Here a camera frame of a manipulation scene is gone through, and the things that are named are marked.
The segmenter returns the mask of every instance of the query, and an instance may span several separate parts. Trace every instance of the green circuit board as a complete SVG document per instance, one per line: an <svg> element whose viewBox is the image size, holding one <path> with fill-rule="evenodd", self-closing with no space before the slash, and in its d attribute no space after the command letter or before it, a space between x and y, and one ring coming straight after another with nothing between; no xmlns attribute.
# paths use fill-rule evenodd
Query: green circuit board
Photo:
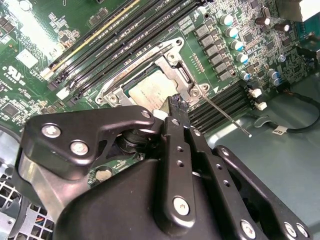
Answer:
<svg viewBox="0 0 320 240"><path fill-rule="evenodd" d="M62 82L54 90L48 88L48 84L63 69L55 72L49 79L44 79L42 72L64 52L83 41L82 37L95 26L101 23L103 27L103 21L124 2L105 0L98 4L95 0L0 0L0 20L4 21L0 23L1 123L19 134L23 131L24 123L35 115L108 108L108 104L96 103L96 96L106 83L106 77L101 77L94 86L82 92L76 103L71 105L68 101L79 89L72 89L69 96L61 100L57 93L65 88L67 82ZM171 2L173 1L167 0L163 1L163 4L169 6ZM180 2L192 4L194 1ZM134 14L147 3L147 0L140 0L130 11ZM270 11L269 26L257 25L255 22L256 18L263 16L263 8ZM150 15L146 14L145 20L158 11L160 10L155 8L154 12L148 12ZM220 23L224 14L233 16L232 26L238 29L237 39L244 45L242 53L248 56L245 63L236 61L239 52L230 48L234 39L225 35L227 27ZM140 46L138 51L117 64L108 72L108 76L124 68L126 63L134 61L156 43L181 37L185 44L180 54L197 83L209 84L208 97L223 94L225 89L241 79L242 71L248 72L252 81L256 82L267 96L268 93L273 93L275 88L267 76L269 69L279 72L281 81L290 83L300 81L308 75L308 66L303 57L298 56L295 47L299 43L295 23L289 22L288 32L273 29L275 24L283 21L278 18L274 0L215 0L214 3L198 6L182 15L147 44ZM225 71L230 73L225 79L219 77L204 52L202 39L195 34L203 25L207 26L207 34L212 35L213 44L225 60ZM83 51L88 51L91 47L90 44L84 47L66 64L75 61ZM284 57L285 60L280 62L279 57ZM97 55L90 56L88 61L75 71L87 68L90 61L98 58ZM92 72L88 79L94 78L104 67Z"/></svg>

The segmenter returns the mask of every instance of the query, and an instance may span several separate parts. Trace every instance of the cable label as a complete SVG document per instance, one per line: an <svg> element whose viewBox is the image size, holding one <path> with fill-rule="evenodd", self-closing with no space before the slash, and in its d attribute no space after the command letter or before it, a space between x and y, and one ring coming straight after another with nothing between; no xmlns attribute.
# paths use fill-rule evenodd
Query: cable label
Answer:
<svg viewBox="0 0 320 240"><path fill-rule="evenodd" d="M284 126L278 126L275 130L273 130L273 134L282 136L283 134L285 134L287 132L288 128L284 127Z"/></svg>

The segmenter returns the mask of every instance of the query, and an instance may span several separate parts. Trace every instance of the black cable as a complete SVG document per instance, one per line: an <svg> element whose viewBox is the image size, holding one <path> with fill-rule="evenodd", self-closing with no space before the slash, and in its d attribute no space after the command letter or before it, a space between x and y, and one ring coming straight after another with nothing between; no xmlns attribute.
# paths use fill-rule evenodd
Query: black cable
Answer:
<svg viewBox="0 0 320 240"><path fill-rule="evenodd" d="M0 178L0 182L8 182L13 185L13 181L7 178ZM27 210L30 204L29 200L25 196L20 195L20 197L21 197L21 203L20 203L18 216L16 217L15 223L8 236L9 239L14 238L20 232L20 229L25 222Z"/></svg>
<svg viewBox="0 0 320 240"><path fill-rule="evenodd" d="M307 104L311 104L314 107L316 107L318 109L318 117L317 119L309 126L306 127L302 127L302 128L288 128L286 130L287 133L289 134L302 134L305 132L309 132L311 131L313 128L315 128L315 126L320 122L320 103L315 101L314 99L312 99L311 97L308 96L303 96L299 93L295 93L295 92L290 92L289 90L285 90L284 91L287 95L291 96L291 97L295 97ZM258 119L260 118L260 116L256 116L254 114L250 114L251 117ZM269 121L265 123L266 125L268 125L270 128L272 129L276 129L277 127L279 127L279 125L273 121Z"/></svg>

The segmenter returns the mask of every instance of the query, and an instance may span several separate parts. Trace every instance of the motherboard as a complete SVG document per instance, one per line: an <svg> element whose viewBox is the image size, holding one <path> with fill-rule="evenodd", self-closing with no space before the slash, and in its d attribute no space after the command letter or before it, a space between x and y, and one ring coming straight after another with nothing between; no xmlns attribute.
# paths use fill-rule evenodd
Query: motherboard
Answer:
<svg viewBox="0 0 320 240"><path fill-rule="evenodd" d="M20 134L35 115L180 93L208 134L227 120L201 94L234 118L263 110L315 69L297 47L312 26L275 0L0 0L0 121Z"/></svg>

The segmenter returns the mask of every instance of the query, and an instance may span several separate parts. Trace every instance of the silver screw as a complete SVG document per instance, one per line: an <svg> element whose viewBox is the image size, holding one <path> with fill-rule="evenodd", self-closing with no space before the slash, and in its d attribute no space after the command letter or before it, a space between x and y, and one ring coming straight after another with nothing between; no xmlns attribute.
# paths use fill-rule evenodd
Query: silver screw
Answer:
<svg viewBox="0 0 320 240"><path fill-rule="evenodd" d="M285 55L280 55L279 57L278 57L278 62L280 62L280 63L284 63L285 61L286 61L286 56Z"/></svg>
<svg viewBox="0 0 320 240"><path fill-rule="evenodd" d="M142 111L141 114L147 119L151 118L150 114L147 111Z"/></svg>
<svg viewBox="0 0 320 240"><path fill-rule="evenodd" d="M249 222L246 220L241 220L240 224L245 235L247 235L250 239L256 238L256 232Z"/></svg>
<svg viewBox="0 0 320 240"><path fill-rule="evenodd" d="M221 151L223 152L224 155L229 156L229 153L225 148L221 148Z"/></svg>
<svg viewBox="0 0 320 240"><path fill-rule="evenodd" d="M173 118L173 119L171 120L171 122L173 122L174 125L177 125L177 126L180 125L179 121L178 121L177 119L175 119L175 118Z"/></svg>
<svg viewBox="0 0 320 240"><path fill-rule="evenodd" d="M111 96L109 97L109 101L110 101L110 103L112 103L112 104L116 104L116 103L118 102L118 98L117 98L116 95L111 95Z"/></svg>
<svg viewBox="0 0 320 240"><path fill-rule="evenodd" d="M83 156L89 152L88 146L81 141L74 141L70 146L71 151L79 156Z"/></svg>
<svg viewBox="0 0 320 240"><path fill-rule="evenodd" d="M176 197L175 199L173 199L173 206L174 206L174 209L177 211L178 214L180 214L182 216L188 215L188 213L189 213L189 205L181 197Z"/></svg>
<svg viewBox="0 0 320 240"><path fill-rule="evenodd" d="M306 229L304 228L304 226L302 226L300 223L296 224L296 227L298 228L298 230L300 231L300 233L303 234L303 236L305 236L306 238L309 237L308 232L306 231Z"/></svg>
<svg viewBox="0 0 320 240"><path fill-rule="evenodd" d="M193 132L194 132L195 135L197 135L198 137L201 136L201 132L199 132L197 129L193 129Z"/></svg>
<svg viewBox="0 0 320 240"><path fill-rule="evenodd" d="M48 138L55 139L61 135L61 130L54 125L46 125L41 129L43 135Z"/></svg>
<svg viewBox="0 0 320 240"><path fill-rule="evenodd" d="M287 232L292 236L292 237L296 237L297 233L294 230L294 228L287 222L284 223L285 229L287 230Z"/></svg>

